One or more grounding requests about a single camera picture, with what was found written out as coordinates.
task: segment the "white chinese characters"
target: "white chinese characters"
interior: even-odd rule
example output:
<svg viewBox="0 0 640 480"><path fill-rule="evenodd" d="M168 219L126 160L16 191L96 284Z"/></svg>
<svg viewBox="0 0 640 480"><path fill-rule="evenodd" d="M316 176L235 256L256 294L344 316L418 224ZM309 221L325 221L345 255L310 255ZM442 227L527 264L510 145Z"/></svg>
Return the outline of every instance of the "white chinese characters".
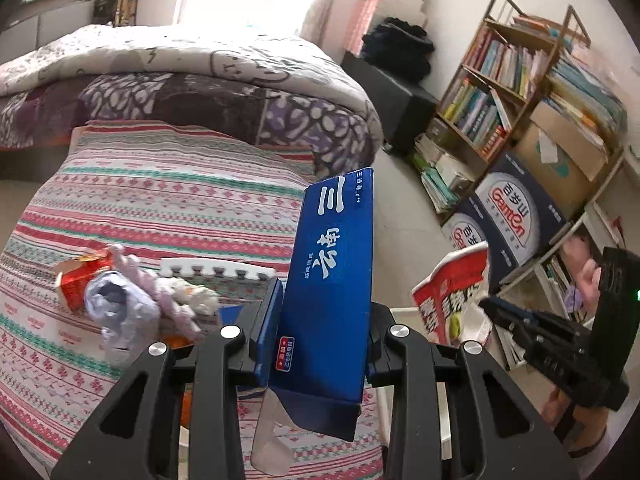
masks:
<svg viewBox="0 0 640 480"><path fill-rule="evenodd" d="M356 204L360 203L360 190L362 189L362 172L356 174Z"/></svg>
<svg viewBox="0 0 640 480"><path fill-rule="evenodd" d="M339 232L340 232L340 229L338 229L337 227L331 227L327 229L325 234L320 235L320 238L318 239L316 244L320 244L327 249L335 247L337 239L340 238L340 235L338 234ZM333 269L335 267L336 265L335 257L337 255L338 255L338 251L336 250L330 250L330 251L324 252L324 249L320 249L320 252L318 253L318 258L314 260L312 267L315 267L315 266L322 267L323 280L329 276L329 269Z"/></svg>
<svg viewBox="0 0 640 480"><path fill-rule="evenodd" d="M334 208L334 195L335 195L335 212L341 213L344 210L344 202L342 201L342 188L344 187L344 181L346 179L343 176L338 177L338 189L322 186L320 190L320 202L318 203L318 214L323 215L326 209Z"/></svg>

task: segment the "striped blanket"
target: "striped blanket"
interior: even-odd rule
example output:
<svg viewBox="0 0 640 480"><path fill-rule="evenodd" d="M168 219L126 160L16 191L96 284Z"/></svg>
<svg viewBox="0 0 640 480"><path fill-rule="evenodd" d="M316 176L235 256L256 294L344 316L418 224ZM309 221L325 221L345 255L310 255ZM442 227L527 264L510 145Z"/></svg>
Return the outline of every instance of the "striped blanket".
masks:
<svg viewBox="0 0 640 480"><path fill-rule="evenodd" d="M285 277L306 181L295 163L232 137L161 122L93 122L36 193L0 255L0 420L52 467L120 376L100 331L58 302L52 267L121 243L144 267L169 256L270 266ZM230 300L245 300L241 289ZM238 403L247 476L260 400ZM355 441L280 428L288 478L382 474L376 403L367 389Z"/></svg>

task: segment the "wooden shelf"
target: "wooden shelf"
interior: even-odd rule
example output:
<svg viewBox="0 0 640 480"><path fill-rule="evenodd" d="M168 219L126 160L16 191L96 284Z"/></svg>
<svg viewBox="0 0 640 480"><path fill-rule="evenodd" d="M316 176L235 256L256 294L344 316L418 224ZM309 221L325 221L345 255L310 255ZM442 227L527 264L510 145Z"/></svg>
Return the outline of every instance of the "wooden shelf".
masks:
<svg viewBox="0 0 640 480"><path fill-rule="evenodd" d="M498 93L505 94L507 96L507 98L514 99L517 102L519 102L519 104L521 104L521 105L524 104L525 102L527 102L527 99L525 97L521 96L516 91L511 90L507 86L504 86L504 85L498 83L495 79L491 79L490 77L485 76L479 70L476 70L475 68L473 68L473 67L471 67L469 65L463 65L462 68L466 72L474 75L476 78L478 78L480 81L482 81L485 85L491 86L492 88L495 88Z"/></svg>
<svg viewBox="0 0 640 480"><path fill-rule="evenodd" d="M533 30L512 27L505 23L496 22L491 18L486 18L484 22L511 44L521 45L533 50L544 50L547 54L551 53L556 44L556 40L553 38L545 38L542 33L537 34Z"/></svg>
<svg viewBox="0 0 640 480"><path fill-rule="evenodd" d="M458 136L461 137L471 147L471 149L474 150L474 152L476 152L476 155L478 155L483 162L486 162L482 151L473 143L471 139L469 139L464 133L462 133L454 123L452 123L448 119L445 119L443 114L437 112L437 115L441 121L443 121L449 128L456 132Z"/></svg>

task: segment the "white cloth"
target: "white cloth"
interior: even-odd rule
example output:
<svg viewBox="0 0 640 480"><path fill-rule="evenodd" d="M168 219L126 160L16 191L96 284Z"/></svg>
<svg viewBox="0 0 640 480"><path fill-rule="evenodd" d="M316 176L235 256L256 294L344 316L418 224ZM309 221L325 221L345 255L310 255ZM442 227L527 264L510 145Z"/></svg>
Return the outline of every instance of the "white cloth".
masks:
<svg viewBox="0 0 640 480"><path fill-rule="evenodd" d="M322 44L333 2L334 0L314 0L306 12L305 21L300 30L300 38L318 46Z"/></svg>
<svg viewBox="0 0 640 480"><path fill-rule="evenodd" d="M87 25L1 65L0 96L82 74L132 72L208 75L326 99L360 115L382 141L367 94L327 54L297 36L251 28Z"/></svg>

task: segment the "purple patterned blanket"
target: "purple patterned blanket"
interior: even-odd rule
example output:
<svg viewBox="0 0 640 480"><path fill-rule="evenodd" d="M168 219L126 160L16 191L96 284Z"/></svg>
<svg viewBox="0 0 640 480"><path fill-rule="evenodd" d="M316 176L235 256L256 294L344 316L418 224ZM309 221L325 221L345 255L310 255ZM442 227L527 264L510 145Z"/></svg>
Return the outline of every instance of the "purple patterned blanket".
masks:
<svg viewBox="0 0 640 480"><path fill-rule="evenodd" d="M88 25L0 66L0 150L67 142L88 120L194 124L316 177L368 166L382 142L365 91L322 50L247 28Z"/></svg>
<svg viewBox="0 0 640 480"><path fill-rule="evenodd" d="M216 77L81 75L0 98L0 150L68 143L89 120L196 124L279 153L309 180L369 166L378 141L358 114L326 99Z"/></svg>

